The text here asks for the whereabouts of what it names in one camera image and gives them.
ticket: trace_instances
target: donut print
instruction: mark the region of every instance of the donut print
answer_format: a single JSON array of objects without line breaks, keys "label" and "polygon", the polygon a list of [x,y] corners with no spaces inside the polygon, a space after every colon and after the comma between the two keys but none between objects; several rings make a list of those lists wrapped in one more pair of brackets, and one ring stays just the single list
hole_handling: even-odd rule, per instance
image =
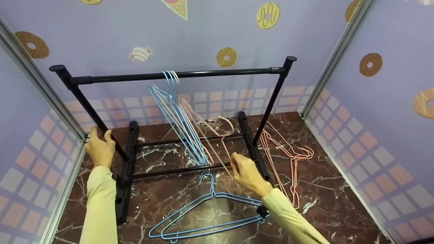
[{"label": "donut print", "polygon": [[217,53],[216,60],[223,68],[231,67],[237,61],[237,52],[232,47],[222,48]]},{"label": "donut print", "polygon": [[383,59],[378,53],[368,53],[360,60],[360,73],[366,77],[376,75],[383,66]]},{"label": "donut print", "polygon": [[418,0],[418,3],[421,5],[430,5],[430,4],[434,4],[434,0]]},{"label": "donut print", "polygon": [[429,101],[434,101],[434,88],[418,93],[414,98],[413,109],[422,117],[434,119],[434,106],[428,105]]},{"label": "donut print", "polygon": [[256,23],[261,29],[269,29],[277,23],[279,16],[279,6],[274,2],[268,2],[262,5],[256,13]]},{"label": "donut print", "polygon": [[95,5],[102,2],[102,0],[80,0],[82,3],[89,4],[89,5]]},{"label": "donut print", "polygon": [[15,36],[26,49],[30,57],[34,59],[44,59],[50,54],[47,44],[39,36],[27,31],[15,32]]},{"label": "donut print", "polygon": [[345,10],[345,21],[350,22],[352,20],[353,14],[360,0],[354,0],[348,5],[347,10]]}]

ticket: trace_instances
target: clothes rack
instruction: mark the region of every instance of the clothes rack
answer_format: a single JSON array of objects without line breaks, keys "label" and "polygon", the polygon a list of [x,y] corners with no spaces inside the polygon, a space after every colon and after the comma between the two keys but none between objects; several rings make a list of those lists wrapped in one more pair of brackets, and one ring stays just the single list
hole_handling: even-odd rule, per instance
[{"label": "clothes rack", "polygon": [[[256,75],[256,74],[279,74],[279,79],[277,80],[274,91],[270,97],[270,102],[267,105],[261,123],[258,130],[253,136],[252,130],[247,122],[246,113],[243,111],[238,112],[237,120],[240,125],[241,132],[234,134],[232,137],[243,137],[246,143],[247,150],[249,152],[250,158],[255,162],[259,173],[262,177],[271,182],[271,178],[268,171],[264,165],[263,158],[259,153],[257,142],[261,135],[262,130],[265,127],[265,123],[270,116],[271,110],[273,109],[274,103],[276,102],[277,95],[283,86],[285,78],[288,76],[289,71],[293,63],[297,60],[296,57],[288,56],[285,59],[282,67],[271,67],[263,69],[225,69],[225,70],[211,70],[211,71],[193,71],[193,72],[177,72],[179,78],[191,78],[191,77],[206,77],[206,76],[238,76],[238,75]],[[150,74],[136,74],[136,75],[119,75],[119,76],[78,76],[73,77],[64,65],[53,65],[49,68],[50,71],[55,72],[57,76],[61,79],[63,84],[68,90],[77,98],[78,102],[83,106],[95,124],[105,133],[108,128],[99,117],[97,112],[94,110],[92,105],[89,103],[87,98],[84,96],[80,90],[80,85],[88,85],[93,83],[105,83],[105,82],[123,82],[123,81],[137,81],[137,80],[152,80],[152,79],[165,79],[162,73],[150,73]],[[129,133],[126,143],[125,150],[117,142],[116,138],[112,136],[112,139],[116,142],[116,151],[122,157],[124,164],[122,165],[122,171],[120,175],[113,174],[113,178],[116,180],[117,194],[115,199],[116,208],[116,222],[117,224],[125,223],[128,214],[128,205],[131,196],[131,187],[134,179],[148,178],[161,175],[179,174],[183,172],[213,169],[222,167],[221,164],[216,165],[205,165],[205,166],[195,166],[188,168],[177,168],[170,170],[163,170],[157,172],[149,172],[144,174],[134,174],[135,158],[138,148],[153,145],[165,145],[171,143],[180,142],[182,139],[178,140],[168,140],[162,142],[138,142],[138,132],[139,126],[137,121],[131,121],[129,124]],[[215,136],[207,137],[208,140],[216,139]],[[258,207],[258,214],[265,217],[267,209],[264,206]]]}]

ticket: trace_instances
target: rack upright pole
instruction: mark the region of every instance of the rack upright pole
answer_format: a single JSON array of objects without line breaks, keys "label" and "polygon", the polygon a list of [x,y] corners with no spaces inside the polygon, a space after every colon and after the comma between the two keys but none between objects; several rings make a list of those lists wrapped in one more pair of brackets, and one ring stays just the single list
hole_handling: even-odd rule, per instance
[{"label": "rack upright pole", "polygon": [[[61,79],[63,84],[70,90],[74,96],[77,98],[78,102],[83,106],[83,108],[86,110],[86,112],[89,114],[89,116],[93,119],[95,124],[102,130],[103,133],[108,131],[109,129],[104,124],[102,119],[99,117],[98,113],[93,109],[92,105],[89,103],[87,98],[84,96],[82,91],[80,90],[78,85],[71,84],[71,74],[66,69],[64,65],[53,65],[49,68],[51,72],[55,72],[57,76]],[[119,155],[122,157],[122,159],[127,162],[130,160],[130,158],[127,156],[125,151],[122,149],[122,147],[119,145],[118,141],[113,137],[113,141],[116,143],[116,151],[118,151]]]},{"label": "rack upright pole", "polygon": [[270,116],[271,110],[273,109],[274,103],[276,102],[277,95],[280,92],[280,89],[283,86],[283,82],[285,81],[285,78],[288,76],[289,71],[291,70],[291,67],[293,66],[293,63],[297,61],[297,58],[294,56],[288,56],[285,59],[285,62],[283,64],[283,68],[285,69],[284,73],[281,73],[279,76],[279,79],[277,80],[276,87],[274,88],[273,94],[271,95],[270,102],[268,102],[267,108],[265,109],[264,117],[262,117],[261,123],[259,124],[258,131],[256,132],[255,138],[253,139],[253,146],[256,146],[259,140],[259,137],[261,136],[262,131],[264,130],[265,123],[268,120],[268,117]]}]

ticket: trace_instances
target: brown marble surface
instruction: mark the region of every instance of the brown marble surface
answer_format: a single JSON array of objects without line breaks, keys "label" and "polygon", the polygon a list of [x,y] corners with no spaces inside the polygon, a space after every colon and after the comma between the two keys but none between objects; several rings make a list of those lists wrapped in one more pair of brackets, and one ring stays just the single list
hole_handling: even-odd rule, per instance
[{"label": "brown marble surface", "polygon": [[[261,118],[262,116],[249,116],[250,127],[256,130]],[[237,124],[235,119],[231,119],[231,121],[234,125]],[[274,114],[270,116],[269,121],[288,138],[290,143],[307,145],[315,151],[315,155],[311,160],[299,163],[297,191],[300,195],[300,209],[298,211],[331,243],[387,243],[385,237],[380,233],[378,227],[338,170],[332,165],[298,114]],[[220,120],[213,120],[211,124],[214,128],[229,129],[228,125]],[[117,129],[113,132],[120,144],[125,144],[127,134],[128,129],[126,128]],[[140,127],[141,141],[150,142],[175,138],[176,135],[170,130],[168,124]],[[229,152],[248,155],[242,138],[227,138],[225,142]],[[227,162],[228,159],[220,140],[213,140],[211,144],[213,144],[222,160]],[[271,154],[280,178],[285,186],[289,188],[291,182],[289,159],[280,149],[272,148]],[[265,162],[270,175],[276,183],[266,159]],[[119,172],[121,163],[121,158],[116,156],[113,170]],[[193,162],[189,160],[180,145],[146,147],[138,151],[135,173],[185,167],[185,165],[193,165]],[[85,186],[91,169],[92,162],[86,157],[60,221],[54,239],[55,244],[77,244],[80,240],[86,211]],[[249,190],[243,187],[240,190],[223,169],[214,169],[211,172],[215,177],[214,187],[216,191],[225,191],[257,199],[257,196]],[[169,243],[169,241],[163,241],[160,238],[148,238],[149,230],[172,211],[209,191],[208,178],[205,178],[201,185],[198,184],[200,173],[196,171],[136,180],[132,188],[128,219],[125,224],[118,227],[119,243]],[[224,198],[211,199],[188,212],[167,231],[190,230],[254,215],[256,215],[256,208],[248,204],[237,203]],[[271,218],[268,218],[264,224],[252,223],[226,232],[191,239],[180,239],[178,243],[264,244],[293,243],[293,241],[284,229]]]}]

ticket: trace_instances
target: black horizontal rail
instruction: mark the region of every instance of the black horizontal rail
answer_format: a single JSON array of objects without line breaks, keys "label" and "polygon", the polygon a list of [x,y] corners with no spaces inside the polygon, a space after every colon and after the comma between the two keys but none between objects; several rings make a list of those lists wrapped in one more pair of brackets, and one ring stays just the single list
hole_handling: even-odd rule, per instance
[{"label": "black horizontal rail", "polygon": [[[227,69],[227,70],[209,70],[209,71],[190,71],[176,72],[178,78],[206,77],[206,76],[239,76],[239,75],[258,75],[258,74],[283,74],[283,67],[270,67],[263,69]],[[165,79],[163,73],[137,74],[137,75],[120,75],[120,76],[78,76],[72,77],[71,85],[86,85],[104,82],[121,82],[135,80]]]},{"label": "black horizontal rail", "polygon": [[[226,162],[226,163],[224,163],[224,165],[226,167],[230,167],[230,162]],[[131,175],[129,177],[129,179],[135,180],[135,179],[142,179],[142,178],[153,177],[153,176],[180,174],[180,173],[184,173],[184,172],[204,170],[204,169],[213,169],[213,168],[221,168],[221,167],[223,167],[223,165],[221,163],[215,163],[214,165],[194,166],[194,167],[188,167],[188,168],[174,168],[174,169],[168,169],[168,170],[163,170],[163,171],[149,172],[149,173],[143,173],[143,174],[135,174],[135,175]]]},{"label": "black horizontal rail", "polygon": [[[226,136],[225,138],[229,138],[229,137],[238,137],[238,136],[243,136],[243,133],[234,133],[231,135]],[[207,137],[199,137],[199,140],[212,140],[212,139],[219,139],[221,138],[220,136],[217,135],[213,135],[213,136],[207,136]],[[134,145],[137,148],[142,148],[142,147],[147,147],[147,146],[157,146],[157,145],[164,145],[164,144],[172,144],[172,143],[179,143],[181,141],[186,142],[187,140],[185,138],[183,139],[174,139],[174,140],[167,140],[167,141],[157,141],[157,142],[142,142],[142,143],[138,143],[136,145]]]}]

